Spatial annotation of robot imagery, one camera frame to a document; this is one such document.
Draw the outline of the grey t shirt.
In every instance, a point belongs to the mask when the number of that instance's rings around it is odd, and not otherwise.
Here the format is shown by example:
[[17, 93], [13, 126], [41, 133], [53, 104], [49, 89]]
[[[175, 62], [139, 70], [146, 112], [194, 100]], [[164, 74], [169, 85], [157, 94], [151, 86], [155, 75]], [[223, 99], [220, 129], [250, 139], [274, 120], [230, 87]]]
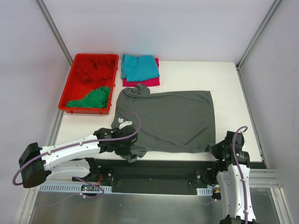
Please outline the grey t shirt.
[[135, 162], [147, 152], [202, 153], [216, 143], [215, 115], [209, 91], [151, 93], [142, 84], [123, 89], [116, 102], [118, 119], [131, 121], [138, 139], [122, 158]]

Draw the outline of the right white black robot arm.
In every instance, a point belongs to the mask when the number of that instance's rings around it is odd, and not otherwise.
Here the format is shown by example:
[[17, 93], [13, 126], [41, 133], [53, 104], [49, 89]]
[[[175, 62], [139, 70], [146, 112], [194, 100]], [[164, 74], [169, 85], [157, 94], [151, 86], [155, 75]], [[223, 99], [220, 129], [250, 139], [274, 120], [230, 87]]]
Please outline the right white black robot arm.
[[236, 132], [227, 131], [224, 140], [210, 149], [216, 158], [210, 178], [220, 187], [221, 224], [257, 223], [249, 190], [249, 153], [242, 150], [245, 139], [241, 130], [247, 129], [242, 126]]

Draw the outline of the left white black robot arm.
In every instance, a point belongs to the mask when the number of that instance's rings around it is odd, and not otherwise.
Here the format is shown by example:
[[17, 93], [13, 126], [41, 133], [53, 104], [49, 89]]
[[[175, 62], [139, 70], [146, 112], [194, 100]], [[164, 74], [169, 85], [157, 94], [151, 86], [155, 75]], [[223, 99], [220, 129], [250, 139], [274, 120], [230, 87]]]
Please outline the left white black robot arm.
[[32, 188], [47, 180], [57, 165], [88, 155], [103, 152], [130, 153], [138, 139], [140, 127], [124, 122], [119, 128], [101, 128], [94, 133], [69, 143], [40, 147], [37, 142], [29, 144], [20, 156], [19, 170], [13, 177], [13, 185]]

